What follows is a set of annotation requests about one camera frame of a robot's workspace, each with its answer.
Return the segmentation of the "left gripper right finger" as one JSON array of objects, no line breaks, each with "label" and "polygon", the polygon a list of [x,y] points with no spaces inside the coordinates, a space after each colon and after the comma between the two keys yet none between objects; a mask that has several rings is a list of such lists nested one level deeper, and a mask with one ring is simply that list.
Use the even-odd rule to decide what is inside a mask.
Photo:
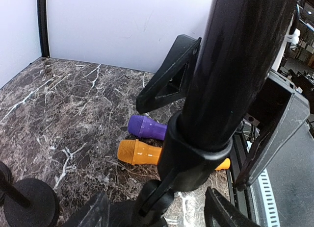
[{"label": "left gripper right finger", "polygon": [[213,227],[214,220],[220,227],[259,227],[240,213],[218,190],[208,187],[205,196],[204,218],[207,227]]}]

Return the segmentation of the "purple microphone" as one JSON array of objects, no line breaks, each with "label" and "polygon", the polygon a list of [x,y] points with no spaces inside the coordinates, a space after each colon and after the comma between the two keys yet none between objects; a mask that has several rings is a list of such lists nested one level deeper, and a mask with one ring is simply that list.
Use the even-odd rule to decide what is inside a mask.
[{"label": "purple microphone", "polygon": [[139,138],[164,140],[167,125],[146,116],[133,115],[128,122],[128,132]]}]

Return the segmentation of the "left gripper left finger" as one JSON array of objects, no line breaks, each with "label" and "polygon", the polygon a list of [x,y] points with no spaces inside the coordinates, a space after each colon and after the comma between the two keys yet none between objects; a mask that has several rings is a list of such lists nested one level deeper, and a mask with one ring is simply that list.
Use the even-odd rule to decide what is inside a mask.
[{"label": "left gripper left finger", "polygon": [[107,194],[98,192],[62,226],[107,227],[109,225],[109,206]]}]

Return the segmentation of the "orange microphone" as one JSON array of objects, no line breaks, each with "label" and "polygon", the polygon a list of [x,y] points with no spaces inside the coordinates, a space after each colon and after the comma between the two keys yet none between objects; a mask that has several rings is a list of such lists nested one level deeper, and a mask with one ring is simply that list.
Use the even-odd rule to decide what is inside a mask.
[{"label": "orange microphone", "polygon": [[117,150],[117,158],[131,165],[157,165],[162,147],[148,145],[138,139],[122,140]]}]

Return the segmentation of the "black stand of purple microphone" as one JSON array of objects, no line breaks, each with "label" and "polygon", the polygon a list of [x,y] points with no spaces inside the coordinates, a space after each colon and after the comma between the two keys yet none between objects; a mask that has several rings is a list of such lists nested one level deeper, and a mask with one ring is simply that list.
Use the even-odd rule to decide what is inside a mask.
[{"label": "black stand of purple microphone", "polygon": [[11,227],[54,227],[60,207],[54,190],[36,178],[12,183],[10,169],[0,163],[0,204]]}]

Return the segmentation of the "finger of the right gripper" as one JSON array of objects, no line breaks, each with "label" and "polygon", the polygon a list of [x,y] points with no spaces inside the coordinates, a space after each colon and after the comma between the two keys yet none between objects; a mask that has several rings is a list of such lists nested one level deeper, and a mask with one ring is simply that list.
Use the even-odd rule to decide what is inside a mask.
[{"label": "finger of the right gripper", "polygon": [[140,114],[159,109],[186,96],[193,77],[201,38],[177,36],[160,68],[136,98]]},{"label": "finger of the right gripper", "polygon": [[251,186],[280,148],[310,115],[308,100],[285,77],[269,77],[252,103],[248,115],[258,124],[254,140],[235,181],[238,190]]}]

